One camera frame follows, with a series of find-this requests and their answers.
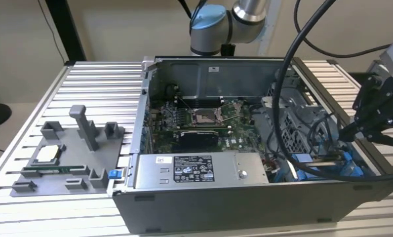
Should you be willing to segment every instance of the blue latch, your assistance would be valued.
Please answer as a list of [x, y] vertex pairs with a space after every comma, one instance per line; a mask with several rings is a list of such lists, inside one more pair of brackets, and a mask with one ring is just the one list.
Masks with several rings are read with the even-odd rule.
[[110, 172], [108, 172], [108, 179], [122, 179], [122, 170], [118, 170], [118, 169], [112, 169]]

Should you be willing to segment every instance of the aluminum extrusion table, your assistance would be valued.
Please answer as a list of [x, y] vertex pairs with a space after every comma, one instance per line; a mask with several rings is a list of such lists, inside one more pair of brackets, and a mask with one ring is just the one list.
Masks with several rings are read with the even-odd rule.
[[[359, 85], [339, 65], [305, 61], [325, 88], [349, 115]], [[128, 164], [142, 64], [124, 62], [78, 62], [63, 68], [26, 124], [0, 158], [0, 236], [123, 236], [130, 235], [112, 199], [107, 194], [11, 197], [14, 181], [42, 139], [40, 126], [58, 120], [74, 127], [68, 116], [74, 104], [87, 106], [87, 118], [96, 126], [116, 121], [126, 127], [119, 167]], [[378, 145], [393, 165], [393, 147]], [[338, 223], [275, 228], [174, 234], [196, 236], [393, 236], [393, 194], [381, 202], [361, 205]]]

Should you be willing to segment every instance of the blue tab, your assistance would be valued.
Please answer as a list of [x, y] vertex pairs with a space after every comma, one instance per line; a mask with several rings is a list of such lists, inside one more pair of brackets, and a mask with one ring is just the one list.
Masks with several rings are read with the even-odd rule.
[[108, 179], [122, 179], [122, 170], [112, 169], [108, 172]]
[[202, 30], [215, 25], [226, 16], [226, 8], [222, 5], [209, 4], [199, 10], [194, 20], [192, 29]]

